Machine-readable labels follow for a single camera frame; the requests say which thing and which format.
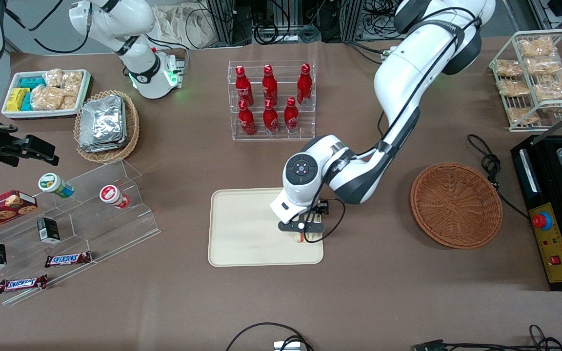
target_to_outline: white tray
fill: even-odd
[[[12,82],[8,87],[6,98],[4,100],[3,106],[1,107],[1,114],[13,120],[75,117],[78,109],[82,108],[82,104],[84,103],[85,95],[86,92],[88,91],[88,86],[90,84],[91,74],[85,69],[66,69],[63,71],[77,71],[83,74],[80,92],[78,93],[78,100],[75,103],[74,108],[65,109],[65,110],[55,110],[55,111],[6,111],[6,103],[10,99],[10,94],[12,93],[12,89],[19,87],[20,79],[27,78],[27,77],[42,76],[42,74],[44,74],[46,71],[19,72],[14,74],[14,77],[12,78]]]
[[[322,242],[297,243],[270,209],[281,188],[219,190],[212,195],[207,259],[214,267],[316,264]],[[317,240],[321,234],[313,237]]]

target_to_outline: clear acrylic shelf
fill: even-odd
[[[290,96],[296,97],[297,82],[301,76],[301,65],[310,64],[312,76],[312,97],[299,108],[299,131],[296,134],[288,134],[283,121],[285,103]],[[279,89],[279,102],[275,111],[279,114],[279,133],[276,136],[268,136],[263,124],[263,67],[269,64],[277,79]],[[257,133],[248,136],[240,126],[238,118],[238,94],[236,90],[236,67],[243,66],[253,90],[254,104],[250,107],[255,118]],[[227,86],[229,96],[229,113],[231,115],[231,135],[236,141],[271,141],[271,140],[309,140],[316,135],[316,65],[314,60],[261,60],[261,61],[230,61],[227,72]]]
[[[69,180],[75,192],[69,198],[40,193],[38,211],[0,227],[0,243],[6,245],[3,279],[36,278],[47,274],[47,289],[107,258],[160,233],[151,209],[143,202],[134,179],[141,174],[128,162],[117,160]],[[129,205],[117,209],[103,203],[100,189],[114,184],[129,196]],[[36,221],[48,217],[58,223],[61,242],[40,242]],[[92,252],[92,262],[45,268],[47,255]],[[3,293],[2,304],[13,305],[40,293],[28,289]]]

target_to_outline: emergency stop button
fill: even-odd
[[[542,231],[548,231],[552,227],[552,217],[545,211],[534,215],[532,221],[533,227],[539,228]]]

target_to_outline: yellow panel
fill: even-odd
[[[562,282],[562,236],[556,225],[556,217],[554,211],[552,211],[552,205],[549,203],[544,204],[528,212],[530,217],[533,218],[534,215],[543,211],[549,213],[550,217],[552,217],[552,227],[547,231],[535,227],[533,229],[535,229],[537,245],[539,246],[539,252],[542,253],[543,266],[546,269],[548,280],[551,283],[560,283]],[[550,258],[553,256],[558,256],[561,259],[561,264],[551,264]]]

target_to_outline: yellow snack package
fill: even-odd
[[[10,98],[6,102],[6,111],[20,111],[23,105],[25,94],[29,93],[29,88],[14,88],[10,93]]]

